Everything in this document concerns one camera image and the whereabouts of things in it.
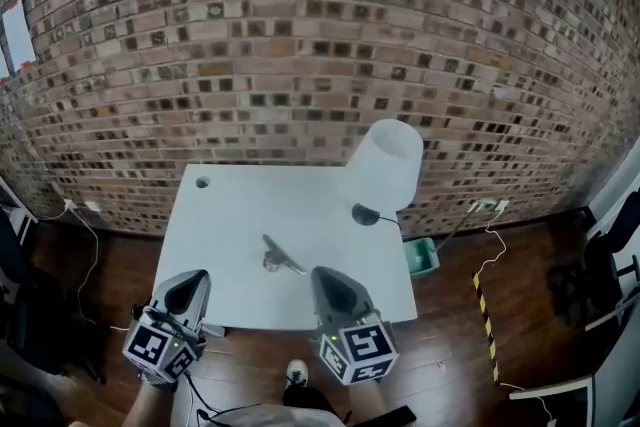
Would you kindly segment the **person's right white shoe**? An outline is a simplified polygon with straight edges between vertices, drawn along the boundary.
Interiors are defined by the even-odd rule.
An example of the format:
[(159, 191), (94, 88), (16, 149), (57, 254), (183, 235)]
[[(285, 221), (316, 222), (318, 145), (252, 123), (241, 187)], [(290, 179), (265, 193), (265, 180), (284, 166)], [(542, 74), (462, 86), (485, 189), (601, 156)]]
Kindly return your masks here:
[(286, 368), (286, 384), (289, 387), (306, 387), (309, 380), (308, 367), (301, 359), (291, 360)]

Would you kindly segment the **white shelf unit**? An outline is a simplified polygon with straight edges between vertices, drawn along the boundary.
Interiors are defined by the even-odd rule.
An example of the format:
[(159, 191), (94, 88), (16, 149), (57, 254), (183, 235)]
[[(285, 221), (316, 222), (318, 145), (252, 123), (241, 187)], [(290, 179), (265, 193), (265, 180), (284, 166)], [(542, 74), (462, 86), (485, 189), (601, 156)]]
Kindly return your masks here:
[(8, 183), (0, 175), (0, 208), (5, 212), (18, 236), (19, 243), (23, 244), (32, 224), (37, 224), (37, 218), (29, 208), (11, 189)]

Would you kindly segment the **person's grey shirt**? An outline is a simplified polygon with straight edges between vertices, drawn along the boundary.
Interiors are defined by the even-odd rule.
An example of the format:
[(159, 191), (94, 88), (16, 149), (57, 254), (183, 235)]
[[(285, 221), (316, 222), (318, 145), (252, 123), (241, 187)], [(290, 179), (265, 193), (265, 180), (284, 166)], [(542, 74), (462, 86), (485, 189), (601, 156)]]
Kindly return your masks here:
[(255, 405), (224, 411), (202, 427), (346, 427), (333, 413), (282, 405)]

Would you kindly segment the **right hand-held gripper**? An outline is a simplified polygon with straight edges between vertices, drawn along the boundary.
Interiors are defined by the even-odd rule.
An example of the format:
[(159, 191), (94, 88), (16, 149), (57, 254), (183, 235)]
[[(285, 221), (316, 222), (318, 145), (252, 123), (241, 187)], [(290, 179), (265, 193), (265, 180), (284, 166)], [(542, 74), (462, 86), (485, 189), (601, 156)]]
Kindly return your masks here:
[(328, 267), (311, 271), (318, 358), (343, 385), (387, 376), (399, 353), (392, 325), (384, 321), (360, 282)]

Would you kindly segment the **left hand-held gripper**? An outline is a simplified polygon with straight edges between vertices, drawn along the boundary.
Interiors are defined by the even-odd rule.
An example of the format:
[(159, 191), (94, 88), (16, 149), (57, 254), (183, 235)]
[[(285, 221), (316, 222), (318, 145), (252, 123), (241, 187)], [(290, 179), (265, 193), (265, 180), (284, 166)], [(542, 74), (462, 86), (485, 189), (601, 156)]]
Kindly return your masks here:
[(133, 314), (122, 354), (151, 385), (175, 385), (200, 359), (211, 279), (203, 269), (160, 283), (148, 304)]

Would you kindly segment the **person's black trousers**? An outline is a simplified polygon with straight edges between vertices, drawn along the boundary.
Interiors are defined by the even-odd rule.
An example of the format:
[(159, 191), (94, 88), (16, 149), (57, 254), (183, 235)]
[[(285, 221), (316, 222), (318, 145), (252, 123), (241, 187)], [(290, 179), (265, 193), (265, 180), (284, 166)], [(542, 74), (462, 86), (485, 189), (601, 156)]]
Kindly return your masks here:
[(321, 391), (300, 384), (292, 384), (284, 390), (282, 404), (287, 407), (316, 409), (338, 415)]

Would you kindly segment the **window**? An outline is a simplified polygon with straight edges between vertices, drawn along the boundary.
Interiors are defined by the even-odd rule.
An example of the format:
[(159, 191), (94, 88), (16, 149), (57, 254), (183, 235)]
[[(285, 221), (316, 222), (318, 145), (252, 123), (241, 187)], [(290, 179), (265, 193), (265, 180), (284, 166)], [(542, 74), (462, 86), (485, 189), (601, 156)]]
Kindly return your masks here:
[(0, 18), (0, 79), (9, 78), (37, 61), (22, 0), (16, 0)]

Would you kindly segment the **white table lamp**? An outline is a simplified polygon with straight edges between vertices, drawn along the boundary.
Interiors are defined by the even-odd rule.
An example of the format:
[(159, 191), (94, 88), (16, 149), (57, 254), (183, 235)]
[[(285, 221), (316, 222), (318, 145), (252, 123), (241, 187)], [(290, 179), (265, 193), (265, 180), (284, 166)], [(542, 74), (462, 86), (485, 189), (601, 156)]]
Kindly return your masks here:
[(383, 119), (371, 125), (338, 180), (357, 224), (397, 221), (415, 197), (422, 153), (423, 140), (408, 124)]

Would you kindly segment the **white side table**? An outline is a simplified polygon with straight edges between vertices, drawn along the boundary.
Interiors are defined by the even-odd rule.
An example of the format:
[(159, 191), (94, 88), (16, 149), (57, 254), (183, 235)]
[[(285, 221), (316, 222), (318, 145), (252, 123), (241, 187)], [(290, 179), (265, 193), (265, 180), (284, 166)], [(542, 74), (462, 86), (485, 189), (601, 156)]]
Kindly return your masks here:
[(587, 392), (586, 427), (619, 427), (640, 392), (640, 359), (609, 357), (588, 377), (512, 391), (509, 399), (543, 399), (584, 389)]

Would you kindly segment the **black office chair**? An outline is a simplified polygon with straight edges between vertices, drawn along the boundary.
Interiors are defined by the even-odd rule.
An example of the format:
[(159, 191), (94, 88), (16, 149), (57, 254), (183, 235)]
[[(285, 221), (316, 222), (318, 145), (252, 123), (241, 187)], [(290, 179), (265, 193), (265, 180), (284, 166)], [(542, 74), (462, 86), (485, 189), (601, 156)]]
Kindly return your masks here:
[(614, 256), (640, 229), (640, 192), (632, 192), (608, 232), (595, 234), (583, 256), (566, 265), (552, 267), (547, 283), (556, 316), (566, 324), (584, 326), (592, 310), (608, 313), (623, 300), (620, 278), (632, 274), (640, 279), (640, 260), (617, 268)]
[(105, 339), (100, 325), (81, 317), (59, 280), (23, 257), (20, 239), (0, 209), (0, 340), (38, 370), (66, 377), (73, 367), (103, 385)]

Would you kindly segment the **person's left forearm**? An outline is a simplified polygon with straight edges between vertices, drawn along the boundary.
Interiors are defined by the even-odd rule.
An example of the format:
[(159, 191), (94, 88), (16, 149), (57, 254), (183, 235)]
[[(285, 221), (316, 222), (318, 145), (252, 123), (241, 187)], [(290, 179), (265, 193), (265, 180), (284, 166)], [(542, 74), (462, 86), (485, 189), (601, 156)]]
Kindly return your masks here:
[(122, 427), (170, 427), (174, 394), (173, 387), (142, 381)]

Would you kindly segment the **yellow black striped tape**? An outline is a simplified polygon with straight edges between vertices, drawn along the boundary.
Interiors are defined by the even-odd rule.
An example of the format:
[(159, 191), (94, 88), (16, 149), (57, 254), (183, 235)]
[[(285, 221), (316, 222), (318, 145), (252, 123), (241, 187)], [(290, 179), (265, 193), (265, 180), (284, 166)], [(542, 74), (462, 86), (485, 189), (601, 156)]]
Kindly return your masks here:
[(492, 366), (492, 379), (495, 386), (499, 387), (501, 382), (500, 382), (500, 376), (499, 376), (498, 361), (496, 356), (496, 342), (495, 342), (495, 337), (493, 335), (493, 328), (492, 328), (492, 324), (489, 316), (488, 306), (486, 303), (486, 299), (484, 297), (483, 290), (481, 288), (480, 277), (478, 272), (473, 274), (472, 281), (473, 281), (474, 289), (476, 291), (476, 295), (478, 298), (480, 312), (483, 317), (483, 325), (486, 333), (487, 343), (489, 347), (490, 361)]

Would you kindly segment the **person's right forearm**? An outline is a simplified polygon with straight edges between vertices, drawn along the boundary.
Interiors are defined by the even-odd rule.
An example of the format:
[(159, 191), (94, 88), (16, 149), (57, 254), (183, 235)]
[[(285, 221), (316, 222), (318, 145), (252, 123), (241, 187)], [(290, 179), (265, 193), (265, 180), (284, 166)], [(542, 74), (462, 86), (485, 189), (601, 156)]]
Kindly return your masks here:
[(350, 386), (348, 396), (356, 422), (364, 422), (387, 412), (387, 405), (380, 386), (374, 380)]

